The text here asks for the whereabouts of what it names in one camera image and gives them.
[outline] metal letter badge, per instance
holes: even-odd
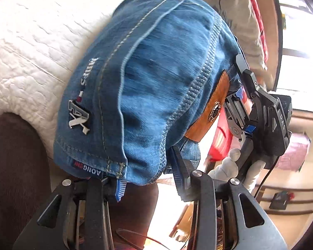
[[[212,122],[217,117],[217,115],[219,115],[220,109],[221,109],[220,102],[216,102],[209,115],[210,122]]]
[[[77,106],[72,100],[68,101],[68,109],[70,111],[70,116],[73,117],[73,119],[68,123],[70,128],[76,125],[80,125],[82,127],[82,132],[87,134],[89,129],[84,125],[84,123],[89,119],[89,113],[87,113],[81,107]]]

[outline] beige fabric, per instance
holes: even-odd
[[[204,0],[215,9],[227,23],[245,54],[250,69],[255,73],[258,81],[270,78],[265,76],[265,63],[260,29],[250,0]]]
[[[264,26],[265,40],[268,47],[267,72],[265,82],[267,90],[272,90],[278,66],[278,26],[274,0],[256,0]]]

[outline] red fabric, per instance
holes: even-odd
[[[209,150],[211,161],[221,161],[227,156],[230,150],[232,137],[233,135],[228,129],[225,110],[222,108],[219,115],[216,133]]]
[[[268,48],[267,48],[267,44],[265,41],[265,34],[264,34],[264,27],[263,27],[263,22],[262,22],[262,18],[261,18],[261,13],[260,13],[257,1],[256,0],[250,0],[250,1],[252,3],[253,9],[254,9],[257,22],[259,24],[260,33],[261,33],[261,42],[262,42],[263,53],[264,53],[264,62],[266,63],[268,60]]]

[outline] denim fabric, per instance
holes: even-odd
[[[67,85],[54,161],[77,177],[102,171],[138,185],[154,182],[166,167],[165,150],[202,114],[222,71],[231,80],[229,93],[241,86],[233,67],[240,52],[202,0],[123,1]],[[80,125],[68,125],[68,102],[82,89],[86,135]],[[189,142],[183,153],[199,161],[197,149]]]
[[[201,160],[201,151],[199,150],[198,143],[184,136],[179,142],[175,144],[175,146],[177,146],[177,148],[179,149],[182,158],[190,160],[194,168],[196,169]],[[172,172],[173,171],[170,162],[167,161],[167,166],[164,169],[164,174],[170,174]]]

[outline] contrast stitching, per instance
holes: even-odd
[[[226,73],[229,74],[233,67],[234,67],[234,65],[230,66],[230,68],[226,71]]]
[[[184,3],[182,3],[182,5],[198,5],[198,6],[200,6],[201,8],[207,10],[204,6],[202,6],[202,5],[200,5],[200,4],[197,4],[197,3],[194,3],[194,2],[184,2]]]
[[[82,75],[82,77],[81,77],[81,80],[80,80],[80,84],[81,84],[82,86],[86,86],[86,84],[87,84],[87,78],[88,78],[90,72],[92,71],[95,62],[96,62],[98,59],[99,59],[99,58],[92,58],[92,59],[89,61],[88,66],[87,66],[86,70],[84,71],[84,73],[83,73],[83,75]]]
[[[221,17],[217,15],[214,12],[215,16],[215,23],[212,29],[212,32],[210,34],[210,41],[209,41],[209,47],[208,47],[208,54],[205,59],[205,62],[202,66],[202,69],[199,71],[198,75],[196,76],[195,80],[192,82],[190,89],[184,96],[184,99],[176,109],[176,111],[168,118],[165,128],[162,132],[161,136],[161,142],[159,146],[159,151],[160,151],[160,165],[158,172],[156,173],[155,177],[149,181],[149,183],[153,183],[154,181],[157,180],[159,177],[160,173],[162,172],[163,167],[166,165],[166,135],[168,133],[168,130],[170,127],[173,125],[173,122],[178,119],[181,115],[183,115],[191,106],[191,104],[194,102],[194,99],[197,97],[199,94],[201,88],[204,86],[205,81],[209,77],[211,71],[212,71],[212,66],[214,63],[215,59],[215,52],[216,52],[216,45],[217,45],[217,38],[219,36],[220,30],[221,30]]]
[[[114,54],[118,51],[118,49],[123,45],[123,43],[130,37],[130,35],[133,33],[133,31],[149,16],[149,14],[151,14],[155,9],[157,9],[160,5],[162,5],[164,2],[166,2],[167,0],[163,0],[160,4],[158,4],[156,7],[152,8],[136,25],[135,27],[133,27],[131,29],[131,31],[126,35],[126,37],[117,45],[117,47],[114,49],[114,51],[110,54],[110,56],[108,57],[107,61],[105,62],[102,70],[101,70],[101,76],[100,76],[100,83],[99,86],[97,88],[98,93],[100,92],[100,88],[101,88],[101,84],[102,84],[102,80],[103,80],[103,73],[105,71],[106,66],[108,65],[108,63],[110,62],[111,58],[114,56]],[[104,151],[107,155],[108,160],[109,159],[109,155],[107,153],[107,150],[105,148],[105,140],[104,140],[104,125],[103,125],[103,112],[102,112],[102,107],[101,107],[101,99],[99,98],[99,109],[100,109],[100,113],[101,113],[101,126],[102,126],[102,144],[103,144],[103,148]]]
[[[217,84],[217,86],[216,86],[215,91],[217,91],[217,90],[219,89],[219,87],[222,85],[222,84],[221,84],[221,83],[222,83],[222,82],[221,82],[221,78],[223,77],[223,73],[224,73],[224,72],[222,72],[222,74],[221,74],[221,76],[220,76],[220,78],[219,78],[219,82],[218,82],[218,84]],[[188,132],[190,131],[190,129],[192,129],[192,128],[198,123],[199,119],[201,119],[201,117],[203,116],[205,110],[208,110],[208,108],[213,107],[213,106],[208,106],[210,100],[209,100],[208,103],[206,104],[206,107],[205,107],[204,111],[202,112],[202,114],[199,116],[199,118],[198,118],[198,119],[194,122],[194,124],[192,124],[191,127],[188,129]]]
[[[100,156],[98,156],[98,155],[85,152],[85,151],[80,150],[80,149],[77,149],[77,148],[75,148],[75,147],[71,147],[69,144],[67,144],[66,142],[62,141],[62,137],[60,137],[60,136],[58,136],[58,137],[61,139],[61,141],[59,142],[59,141],[56,139],[56,143],[57,143],[63,150],[67,151],[67,150],[64,149],[64,147],[61,145],[61,143],[64,144],[65,146],[67,146],[67,147],[70,148],[70,149],[73,149],[73,150],[76,150],[76,151],[85,153],[85,154],[87,154],[87,155],[89,155],[89,156],[96,157],[96,158],[99,158],[99,159],[104,160],[104,158],[102,158],[102,157],[100,157]],[[110,160],[110,159],[108,159],[108,161],[109,161],[110,163],[114,163],[114,164],[122,164],[121,162],[115,162],[115,161],[112,161],[112,160]]]
[[[65,151],[67,153],[67,149],[65,147],[63,147],[59,142],[58,140],[56,140],[56,143],[62,148],[63,151]],[[79,152],[82,152],[82,153],[85,153],[85,154],[88,154],[90,156],[94,156],[94,157],[97,157],[97,158],[100,158],[102,160],[104,160],[103,158],[97,156],[97,155],[94,155],[94,154],[90,154],[88,152],[84,152],[82,150],[79,150],[79,149],[76,149],[75,147],[71,147],[70,145],[68,145],[67,143],[63,142],[63,144],[65,144],[65,146],[69,147],[70,149],[73,149],[73,150],[77,150]],[[124,168],[126,167],[126,163],[119,163],[119,162],[114,162],[114,161],[111,161],[111,160],[108,160],[107,161],[107,168],[104,168],[104,167],[99,167],[99,166],[95,166],[95,165],[91,165],[90,163],[86,163],[83,159],[79,158],[79,157],[74,157],[75,160],[79,160],[80,162],[86,164],[86,165],[90,165],[92,166],[93,168],[97,168],[103,172],[106,172],[106,173],[109,173],[109,174],[112,174],[114,176],[116,176],[117,179],[120,179],[123,177],[123,170]],[[110,169],[110,163],[114,163],[114,164],[118,164],[119,165],[119,170],[116,172],[114,170],[111,170]]]

